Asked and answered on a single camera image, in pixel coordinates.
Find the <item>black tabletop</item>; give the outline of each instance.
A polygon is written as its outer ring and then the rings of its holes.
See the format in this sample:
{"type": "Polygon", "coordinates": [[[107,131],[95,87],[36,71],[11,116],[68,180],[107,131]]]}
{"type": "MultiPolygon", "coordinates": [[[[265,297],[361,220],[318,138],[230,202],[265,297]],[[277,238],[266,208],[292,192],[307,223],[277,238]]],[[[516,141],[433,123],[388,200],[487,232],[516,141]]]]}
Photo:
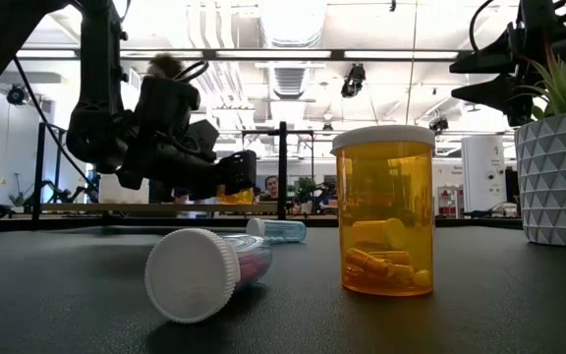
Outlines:
{"type": "Polygon", "coordinates": [[[566,353],[566,248],[520,231],[437,229],[434,292],[389,298],[342,288],[337,229],[311,229],[193,325],[147,300],[157,240],[0,233],[0,353],[566,353]]]}

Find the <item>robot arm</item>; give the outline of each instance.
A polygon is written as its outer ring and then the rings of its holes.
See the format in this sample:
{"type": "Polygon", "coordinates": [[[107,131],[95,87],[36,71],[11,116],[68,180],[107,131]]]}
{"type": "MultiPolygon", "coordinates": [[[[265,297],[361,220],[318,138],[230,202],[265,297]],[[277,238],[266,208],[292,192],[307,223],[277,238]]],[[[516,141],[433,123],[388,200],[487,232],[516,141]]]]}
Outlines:
{"type": "Polygon", "coordinates": [[[148,77],[135,112],[124,110],[120,40],[127,36],[112,0],[0,0],[0,75],[41,19],[67,5],[84,19],[80,99],[67,134],[76,158],[100,173],[117,173],[121,185],[133,189],[148,178],[208,198],[218,185],[228,194],[255,185],[254,152],[237,152],[216,164],[215,128],[206,121],[189,124],[199,107],[195,88],[148,77]]]}
{"type": "Polygon", "coordinates": [[[456,74],[499,74],[490,82],[456,88],[451,95],[472,103],[487,105],[508,116],[510,126],[531,121],[533,101],[517,86],[534,85],[541,80],[523,58],[546,63],[544,44],[561,58],[566,56],[566,14],[557,16],[555,9],[566,3],[560,0],[520,0],[517,25],[508,24],[506,31],[491,45],[460,58],[451,65],[456,74]]]}

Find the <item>plant pot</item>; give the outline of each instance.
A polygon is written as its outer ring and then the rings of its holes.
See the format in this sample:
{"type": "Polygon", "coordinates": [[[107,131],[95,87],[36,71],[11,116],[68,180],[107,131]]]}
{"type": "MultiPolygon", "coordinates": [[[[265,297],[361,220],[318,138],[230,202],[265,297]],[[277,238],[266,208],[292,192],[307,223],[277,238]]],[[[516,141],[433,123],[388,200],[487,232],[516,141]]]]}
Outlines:
{"type": "Polygon", "coordinates": [[[301,203],[301,213],[311,214],[312,202],[301,203]]]}
{"type": "Polygon", "coordinates": [[[521,127],[515,143],[526,236],[566,246],[566,114],[521,127]]]}

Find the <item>capsule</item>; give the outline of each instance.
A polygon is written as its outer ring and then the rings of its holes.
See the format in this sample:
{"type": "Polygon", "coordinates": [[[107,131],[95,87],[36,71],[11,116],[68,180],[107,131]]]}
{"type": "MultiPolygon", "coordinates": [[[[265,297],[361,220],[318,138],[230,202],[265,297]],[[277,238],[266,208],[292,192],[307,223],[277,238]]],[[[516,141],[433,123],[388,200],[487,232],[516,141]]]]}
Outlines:
{"type": "Polygon", "coordinates": [[[346,266],[345,277],[348,281],[362,286],[385,286],[389,281],[388,278],[369,274],[354,265],[346,266]]]}
{"type": "Polygon", "coordinates": [[[429,274],[429,270],[422,269],[414,274],[412,279],[414,283],[419,287],[430,287],[431,286],[431,274],[429,274]]]}
{"type": "Polygon", "coordinates": [[[405,281],[410,281],[414,275],[414,268],[411,267],[410,265],[392,265],[394,268],[394,276],[405,280],[405,281]]]}
{"type": "Polygon", "coordinates": [[[356,221],[353,223],[352,233],[356,244],[388,245],[385,220],[356,221]]]}
{"type": "Polygon", "coordinates": [[[359,244],[387,246],[389,250],[405,248],[407,229],[398,218],[377,221],[356,221],[352,227],[353,239],[359,244]]]}
{"type": "Polygon", "coordinates": [[[412,257],[407,251],[370,252],[368,254],[381,260],[390,261],[395,265],[409,266],[412,263],[412,257]]]}
{"type": "Polygon", "coordinates": [[[346,262],[353,266],[358,266],[370,274],[385,278],[389,278],[395,273],[396,265],[390,261],[375,258],[358,249],[350,249],[346,252],[346,262]]]}

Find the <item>pill bottle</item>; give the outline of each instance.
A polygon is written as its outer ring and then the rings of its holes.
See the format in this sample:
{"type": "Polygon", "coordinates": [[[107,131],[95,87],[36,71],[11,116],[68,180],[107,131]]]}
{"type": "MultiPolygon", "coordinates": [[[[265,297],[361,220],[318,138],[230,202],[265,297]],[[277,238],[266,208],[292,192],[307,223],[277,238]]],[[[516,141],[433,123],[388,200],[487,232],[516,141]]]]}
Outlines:
{"type": "Polygon", "coordinates": [[[194,324],[220,311],[271,264],[272,251],[261,237],[220,237],[208,230],[183,229],[163,237],[152,249],[145,265],[145,289],[167,319],[194,324]]]}
{"type": "Polygon", "coordinates": [[[263,237],[268,244],[303,242],[307,228],[300,221],[265,220],[252,218],[246,233],[263,237]]]}
{"type": "Polygon", "coordinates": [[[223,205],[251,205],[253,203],[253,189],[247,188],[234,195],[224,194],[224,185],[217,186],[217,200],[223,205]]]}
{"type": "Polygon", "coordinates": [[[379,126],[333,140],[342,284],[375,295],[433,289],[433,131],[379,126]]]}

